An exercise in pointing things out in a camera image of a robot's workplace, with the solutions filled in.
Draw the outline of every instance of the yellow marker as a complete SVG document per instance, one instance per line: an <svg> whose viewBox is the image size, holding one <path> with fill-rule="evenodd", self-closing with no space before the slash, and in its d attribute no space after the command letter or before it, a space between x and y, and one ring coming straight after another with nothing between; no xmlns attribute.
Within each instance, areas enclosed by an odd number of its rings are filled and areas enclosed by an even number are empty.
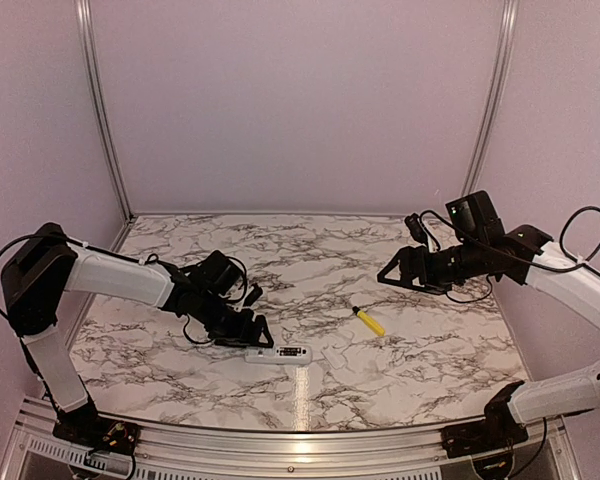
<svg viewBox="0 0 600 480"><path fill-rule="evenodd" d="M382 328L382 326L373 318L364 313L358 307L353 307L353 313L355 313L360 318L360 320L362 320L365 323L367 327L373 330L373 333L375 333L379 337L384 337L384 328Z"/></svg>

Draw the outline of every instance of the white marble tabletop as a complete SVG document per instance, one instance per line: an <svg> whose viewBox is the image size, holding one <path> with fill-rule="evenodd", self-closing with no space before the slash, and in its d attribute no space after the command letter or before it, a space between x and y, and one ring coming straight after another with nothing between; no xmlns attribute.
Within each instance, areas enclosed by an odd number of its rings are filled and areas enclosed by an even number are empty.
<svg viewBox="0 0 600 480"><path fill-rule="evenodd" d="M433 231L452 241L448 230ZM314 360L247 364L242 350L188 343L173 314L102 296L72 358L100 410L168 423L350 430L478 415L501 387L526 379L519 353L492 298L459 305L378 284L377 272L406 242L400 218L140 217L122 253L177 265L215 249L240 258L264 289L254 308L276 343L309 344ZM476 280L455 295L485 289ZM353 305L386 335L375 336ZM188 332L205 334L197 323Z"/></svg>

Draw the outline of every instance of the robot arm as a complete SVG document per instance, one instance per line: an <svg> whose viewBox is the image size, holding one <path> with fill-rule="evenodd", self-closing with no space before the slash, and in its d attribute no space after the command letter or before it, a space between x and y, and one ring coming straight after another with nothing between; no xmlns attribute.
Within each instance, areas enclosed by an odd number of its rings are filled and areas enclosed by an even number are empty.
<svg viewBox="0 0 600 480"><path fill-rule="evenodd" d="M234 308L236 301L226 294L240 278L246 294L246 272L219 251L178 268L89 247L52 223L30 237L5 264L1 282L7 319L56 407L58 438L128 455L138 437L137 425L99 415L78 376L56 327L55 312L65 291L110 295L191 316L216 345L273 346L264 316L244 308L257 300L261 289L254 287L243 308Z"/></svg>
<svg viewBox="0 0 600 480"><path fill-rule="evenodd" d="M554 297L600 330L600 277L578 267L549 235L529 225L505 234L485 192L451 202L447 210L460 245L437 252L405 247L378 274L379 282L440 295L471 277L506 275ZM405 223L415 240L427 243L419 215ZM396 267L399 280L387 278ZM600 409L600 361L547 380L507 385L486 405L484 420L445 428L443 445L450 457L503 448L528 439L525 424L592 409Z"/></svg>

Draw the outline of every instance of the black cable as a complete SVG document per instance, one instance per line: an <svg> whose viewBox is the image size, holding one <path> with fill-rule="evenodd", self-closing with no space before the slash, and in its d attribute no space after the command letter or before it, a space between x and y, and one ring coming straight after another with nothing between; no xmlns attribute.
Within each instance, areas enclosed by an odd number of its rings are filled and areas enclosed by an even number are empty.
<svg viewBox="0 0 600 480"><path fill-rule="evenodd" d="M429 238L431 240L433 240L433 243L436 245L437 247L437 251L439 252L440 250L442 250L442 246L440 245L440 242L438 241L438 239L433 235L433 233L431 233L429 231L429 229L427 228L427 226L425 225L424 221L422 220L422 215L418 215L418 223L420 223L420 226L422 227L422 229L424 230L424 232L429 236Z"/></svg>
<svg viewBox="0 0 600 480"><path fill-rule="evenodd" d="M548 272L553 272L553 273L570 273L570 272L575 272L576 270L579 270L581 268L583 268L585 266L584 263L578 263L577 265L574 265L573 267L568 267L568 268L553 268L553 267L548 267L546 265L542 265L541 263L535 263L535 262L530 262L529 260L524 260L523 258L519 258L516 257L515 255L510 255L506 252L503 252L501 250L498 250L497 248L493 248L489 245L486 245L484 243L482 243L479 240L476 240L475 238L471 237L470 235L468 235L467 233L463 232L461 229L459 229L458 227L456 227L455 225L453 225L451 222L447 221L444 217L442 217L440 214L438 214L437 212L435 212L434 210L425 210L424 212L422 212L421 216L424 215L433 215L434 217L436 217L438 220L440 220L444 225L446 225L449 228L452 228L454 231L458 232L459 234L461 234L466 240L468 240L470 243L473 243L474 245L477 245L487 251L490 251L492 253L496 253L498 255L501 255L503 257L507 257L510 258L512 260L515 260L519 263L522 263L524 265L529 265L532 267L536 267L539 268L540 270L546 270Z"/></svg>
<svg viewBox="0 0 600 480"><path fill-rule="evenodd" d="M482 300L486 300L489 297L489 295L491 295L493 293L493 283L491 283L491 279L489 278L489 275L487 275L486 280L487 280L487 283L489 284L489 291L487 292L486 295L484 295L480 298L474 298L473 300L457 300L457 299L453 298L451 295L449 295L449 292L444 292L444 294L453 303L460 303L462 305L466 305L467 303L481 302Z"/></svg>
<svg viewBox="0 0 600 480"><path fill-rule="evenodd" d="M41 234L41 233L31 233L29 235L23 235L21 237L18 237L14 240L11 240L9 243L7 243L4 247L2 247L0 249L0 259L2 258L2 256L12 247L14 247L15 245L22 243L26 240L33 240L35 238L52 238L54 240L60 240L63 242L67 242L67 243L71 243L72 245L77 245L79 247L83 247L84 244L78 240L75 240L73 238L70 237L66 237L66 236L61 236L61 235L52 235L52 234ZM98 247L92 247L91 245L87 245L86 247L87 250L93 250L94 252L98 252L98 253L102 253L105 255L109 255L111 257L115 257L121 260L127 260L127 261L131 261L134 263L138 263L138 260L135 258L131 258L131 257L127 257L125 255L120 255L118 253L114 253L114 252L110 252L108 250L104 250L102 248L98 248ZM3 316L6 320L9 320L9 317L7 316L7 313L0 307L0 315Z"/></svg>
<svg viewBox="0 0 600 480"><path fill-rule="evenodd" d="M93 449L89 450L87 452L87 454L85 455L84 459L82 460L82 465L84 465L85 467L89 467L89 468L96 468L96 467L89 465L89 463L87 463L89 461L89 458L91 458L91 455L93 455L96 452L107 452L108 453L109 451L106 449L100 449L100 448L93 448ZM126 476L125 480L131 480L133 478L133 476L136 474L136 469L138 467L138 465L136 463L136 456L133 453L129 456L131 457L131 471L129 472L129 475ZM98 470L100 470L105 475L107 474L106 470L103 470L101 468L98 468ZM73 473L73 470L71 470L71 465L69 465L69 471L71 473Z"/></svg>
<svg viewBox="0 0 600 480"><path fill-rule="evenodd" d="M157 253L151 253L147 257L147 259L144 261L144 264L145 265L151 265L152 263L158 263L158 260L160 260L160 257L158 256L158 254Z"/></svg>
<svg viewBox="0 0 600 480"><path fill-rule="evenodd" d="M565 257L567 257L569 260L572 260L574 262L577 261L577 258L572 255L571 253L569 253L569 251L567 250L567 248L564 245L564 237L567 234L567 230L569 229L569 227L571 226L571 224L573 223L573 221L580 216L581 214L583 214L584 212L597 212L600 214L600 207L595 207L595 206L588 206L588 207L582 207L581 209L577 210L576 212L573 213L573 215L571 215L569 217L569 220L567 220L567 223L564 224L564 227L562 227L562 232L560 232L560 250L562 250L562 253L564 254ZM598 244L598 246L596 247L596 249L591 253L591 255L589 255L585 260L589 261L591 260L597 253L598 251L600 251L600 243ZM594 267L592 267L591 265L585 265L584 266L585 269L587 269L589 272L593 273L595 276L597 276L598 278L600 278L600 271L595 269Z"/></svg>
<svg viewBox="0 0 600 480"><path fill-rule="evenodd" d="M515 478L518 475L520 475L524 470L527 469L527 467L529 467L529 465L531 465L536 460L536 458L538 458L538 456L540 455L540 453L542 453L542 449L544 448L544 444L547 441L547 431L548 431L547 419L543 418L542 419L542 423L544 424L544 432L542 434L542 441L540 442L540 446L538 447L538 450L536 451L536 453L533 454L533 457L531 457L531 459L527 463L525 463L522 467L520 467L520 470L518 470L516 473L512 473L511 475L509 475L509 480L511 480L512 478Z"/></svg>
<svg viewBox="0 0 600 480"><path fill-rule="evenodd" d="M244 300L244 297L247 296L247 290L249 288L249 281L247 280L247 267L242 262L242 260L240 260L239 258L236 258L236 257L227 257L227 258L229 260L231 260L234 264L237 263L241 267L240 277L242 279L242 295L240 295L240 298L226 299L225 302L230 303L230 304L240 303L242 300Z"/></svg>
<svg viewBox="0 0 600 480"><path fill-rule="evenodd" d="M185 323L184 327L182 327L182 334L184 335L184 338L186 338L187 340L189 340L194 345L208 345L209 343L213 342L212 339L205 340L204 342L199 342L199 341L194 340L193 338L191 338L189 336L189 334L187 333L187 327L189 326L189 322L191 322L191 316L187 315L187 323Z"/></svg>
<svg viewBox="0 0 600 480"><path fill-rule="evenodd" d="M131 473L127 476L125 480L131 480L133 476L136 474L136 456L131 454Z"/></svg>

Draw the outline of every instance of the lavender backdrop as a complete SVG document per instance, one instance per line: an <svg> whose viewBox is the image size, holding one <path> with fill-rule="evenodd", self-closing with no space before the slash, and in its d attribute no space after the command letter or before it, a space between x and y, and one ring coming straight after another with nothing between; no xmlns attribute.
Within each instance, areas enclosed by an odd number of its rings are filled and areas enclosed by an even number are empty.
<svg viewBox="0 0 600 480"><path fill-rule="evenodd" d="M600 0L520 2L515 42L480 187L508 228L557 237L571 212L600 206ZM599 235L591 214L567 244L587 254ZM600 334L555 301L510 281L496 293L534 378L600 359ZM568 427L583 478L600 480L600 414Z"/></svg>
<svg viewBox="0 0 600 480"><path fill-rule="evenodd" d="M131 202L403 212L462 188L495 59L491 0L93 2Z"/></svg>
<svg viewBox="0 0 600 480"><path fill-rule="evenodd" d="M0 247L48 220L100 245L121 228L77 30L73 2L0 2ZM63 327L79 303L65 302ZM0 317L0 459L24 393L38 392Z"/></svg>

